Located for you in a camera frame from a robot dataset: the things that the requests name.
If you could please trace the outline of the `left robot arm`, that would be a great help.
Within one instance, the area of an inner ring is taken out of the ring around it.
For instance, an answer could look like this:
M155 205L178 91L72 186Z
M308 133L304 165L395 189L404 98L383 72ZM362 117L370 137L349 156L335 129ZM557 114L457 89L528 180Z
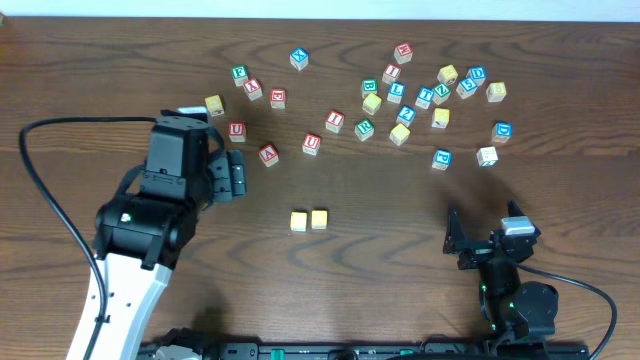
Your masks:
M96 214L91 277L70 359L133 359L199 215L246 193L241 151L203 114L162 111L143 164Z

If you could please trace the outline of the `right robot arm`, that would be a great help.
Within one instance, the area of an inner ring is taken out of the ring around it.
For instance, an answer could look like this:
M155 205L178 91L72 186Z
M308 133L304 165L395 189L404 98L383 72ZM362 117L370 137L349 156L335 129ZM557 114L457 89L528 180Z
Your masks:
M534 254L541 232L513 200L507 208L486 240L468 238L457 210L449 209L443 252L458 256L460 270L479 272L481 311L495 332L483 344L488 355L549 359L546 338L555 333L559 295L551 285L521 281L518 266Z

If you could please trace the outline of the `green R block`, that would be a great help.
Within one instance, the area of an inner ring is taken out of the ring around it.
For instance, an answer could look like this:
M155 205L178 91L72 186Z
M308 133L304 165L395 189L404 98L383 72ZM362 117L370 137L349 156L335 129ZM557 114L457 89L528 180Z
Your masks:
M375 126L369 119L365 118L355 125L354 131L357 138L364 142L374 134Z

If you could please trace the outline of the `yellow C block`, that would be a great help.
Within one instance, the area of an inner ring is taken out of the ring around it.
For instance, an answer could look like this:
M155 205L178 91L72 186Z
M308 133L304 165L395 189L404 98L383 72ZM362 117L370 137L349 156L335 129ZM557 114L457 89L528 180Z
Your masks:
M306 232L307 218L306 212L293 211L290 216L290 229L295 232Z

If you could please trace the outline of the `yellow O block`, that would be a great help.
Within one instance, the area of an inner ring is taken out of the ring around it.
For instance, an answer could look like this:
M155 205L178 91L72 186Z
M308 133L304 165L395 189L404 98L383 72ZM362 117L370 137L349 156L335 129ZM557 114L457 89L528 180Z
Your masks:
M325 230L328 225L328 211L313 210L311 213L311 227L313 230Z

